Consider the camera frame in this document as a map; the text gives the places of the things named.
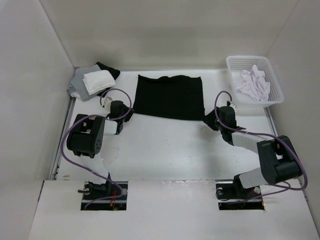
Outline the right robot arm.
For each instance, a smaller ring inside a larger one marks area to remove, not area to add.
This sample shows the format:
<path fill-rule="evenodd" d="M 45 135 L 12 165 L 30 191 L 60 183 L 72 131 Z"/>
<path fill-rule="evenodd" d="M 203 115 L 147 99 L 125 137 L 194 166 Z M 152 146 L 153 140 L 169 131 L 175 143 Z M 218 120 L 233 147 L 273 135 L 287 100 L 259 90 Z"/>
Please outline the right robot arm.
<path fill-rule="evenodd" d="M 218 199 L 257 199 L 261 197 L 262 185 L 274 186 L 303 175 L 298 156 L 287 136 L 246 133 L 237 125 L 235 110 L 230 106 L 216 107 L 203 121 L 212 130 L 220 132 L 229 145 L 256 153 L 259 160 L 258 168 L 235 175 L 232 183 L 218 184 Z"/>

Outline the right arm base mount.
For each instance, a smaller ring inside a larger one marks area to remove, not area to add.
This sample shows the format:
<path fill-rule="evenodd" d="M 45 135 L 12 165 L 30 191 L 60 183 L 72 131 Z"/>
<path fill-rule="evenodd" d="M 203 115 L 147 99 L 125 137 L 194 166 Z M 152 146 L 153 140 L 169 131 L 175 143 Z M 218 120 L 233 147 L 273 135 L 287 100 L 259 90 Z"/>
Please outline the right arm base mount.
<path fill-rule="evenodd" d="M 264 210 L 261 188 L 238 187 L 232 180 L 217 181 L 215 196 L 220 211 Z"/>

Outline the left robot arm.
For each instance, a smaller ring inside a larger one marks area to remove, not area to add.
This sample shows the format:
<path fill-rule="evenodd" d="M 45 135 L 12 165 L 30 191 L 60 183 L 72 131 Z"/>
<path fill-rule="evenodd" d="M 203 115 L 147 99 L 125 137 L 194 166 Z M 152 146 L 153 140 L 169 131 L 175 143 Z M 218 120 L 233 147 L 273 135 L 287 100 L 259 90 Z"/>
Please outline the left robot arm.
<path fill-rule="evenodd" d="M 60 146 L 61 154 L 67 162 L 106 181 L 95 187 L 96 195 L 103 200 L 112 195 L 112 186 L 119 189 L 120 196 L 124 194 L 123 188 L 111 180 L 104 167 L 100 156 L 103 138 L 105 135 L 119 135 L 124 123 L 134 113 L 132 105 L 126 106 L 120 100 L 113 100 L 107 108 L 106 116 L 78 114 Z"/>

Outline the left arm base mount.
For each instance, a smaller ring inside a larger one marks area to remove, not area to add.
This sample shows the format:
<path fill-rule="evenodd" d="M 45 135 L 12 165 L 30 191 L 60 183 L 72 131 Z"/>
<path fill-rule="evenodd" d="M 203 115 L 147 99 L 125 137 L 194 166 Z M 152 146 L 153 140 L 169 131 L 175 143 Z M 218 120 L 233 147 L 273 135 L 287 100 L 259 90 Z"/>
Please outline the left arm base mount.
<path fill-rule="evenodd" d="M 119 187 L 106 181 L 102 184 L 86 182 L 83 189 L 77 192 L 81 194 L 82 211 L 126 211 L 128 187 L 127 181 L 117 182 L 124 190 L 124 195 L 120 196 Z"/>

